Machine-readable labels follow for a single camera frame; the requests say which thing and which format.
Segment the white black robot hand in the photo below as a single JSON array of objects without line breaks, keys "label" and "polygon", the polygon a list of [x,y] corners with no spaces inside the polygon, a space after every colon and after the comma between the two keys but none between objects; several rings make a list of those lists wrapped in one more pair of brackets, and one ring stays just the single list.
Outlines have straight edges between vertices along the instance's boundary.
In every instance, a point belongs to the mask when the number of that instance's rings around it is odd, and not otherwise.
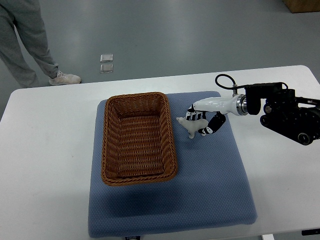
[{"label": "white black robot hand", "polygon": [[234,94],[232,97],[208,97],[194,102],[187,110],[188,121],[206,119],[206,113],[215,113],[206,127],[198,130],[203,136],[215,133],[226,121],[226,114],[246,116],[247,100],[244,94]]}]

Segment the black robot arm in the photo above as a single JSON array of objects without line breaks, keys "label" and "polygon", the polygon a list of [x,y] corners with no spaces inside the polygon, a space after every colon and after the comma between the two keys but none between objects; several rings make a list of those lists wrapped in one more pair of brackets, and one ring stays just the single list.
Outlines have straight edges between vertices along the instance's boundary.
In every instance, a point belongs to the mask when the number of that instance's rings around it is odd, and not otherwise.
[{"label": "black robot arm", "polygon": [[283,88],[283,82],[255,83],[244,87],[246,110],[257,115],[265,99],[260,123],[301,145],[320,138],[320,101],[297,97],[294,89]]}]

